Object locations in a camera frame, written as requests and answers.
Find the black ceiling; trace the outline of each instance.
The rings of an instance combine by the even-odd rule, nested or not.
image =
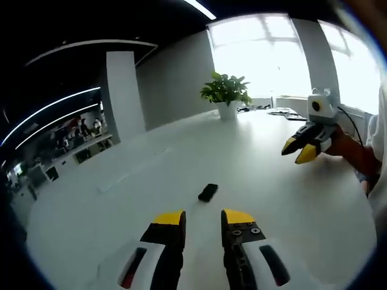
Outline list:
[[[251,13],[284,12],[294,18],[321,19],[340,25],[326,1],[198,2],[208,8],[217,20]],[[2,35],[2,68],[5,76],[0,105],[11,124],[0,114],[0,139],[22,119],[48,103],[98,86],[106,50],[134,50],[135,59],[139,60],[151,47],[85,45],[54,53],[25,66],[36,56],[62,45],[85,40],[124,39],[157,44],[157,50],[147,58],[150,59],[163,47],[205,29],[210,22],[183,0],[102,1],[92,5],[61,2],[52,7],[38,6],[35,2],[16,5],[7,10],[7,20],[1,20],[2,26],[7,29]],[[77,100],[81,108],[83,98]]]

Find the hand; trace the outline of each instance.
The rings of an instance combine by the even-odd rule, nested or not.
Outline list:
[[[346,150],[348,150],[348,141],[352,139],[343,129],[336,124],[336,130],[333,132],[332,136],[332,145],[329,147],[325,153],[332,156],[343,156]]]

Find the white pot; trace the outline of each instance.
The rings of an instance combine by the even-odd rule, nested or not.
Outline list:
[[[229,105],[226,102],[216,103],[218,107],[220,119],[222,120],[235,120],[236,119],[236,106],[238,102],[232,101]]]

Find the white table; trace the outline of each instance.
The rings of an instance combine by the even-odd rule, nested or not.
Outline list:
[[[371,208],[341,158],[296,165],[296,153],[281,156],[303,123],[265,111],[222,122],[208,112],[118,144],[40,194],[28,227],[31,256],[55,287],[71,289],[138,240],[157,214],[184,209],[179,289],[228,289],[220,216],[231,208],[254,216],[315,278],[344,289],[376,244]],[[199,203],[208,183],[218,193]]]

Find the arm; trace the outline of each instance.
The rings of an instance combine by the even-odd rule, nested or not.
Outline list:
[[[382,166],[382,163],[375,157],[371,146],[363,148],[359,142],[343,132],[334,140],[332,150],[329,148],[327,153],[343,156],[356,170],[368,176],[376,174]]]
[[[376,131],[371,137],[370,146],[364,148],[350,136],[346,135],[340,126],[337,126],[332,136],[332,146],[326,151],[330,155],[343,156],[356,170],[364,175],[377,173],[381,166],[384,154],[384,120],[385,97],[382,88],[379,92],[379,117]]]

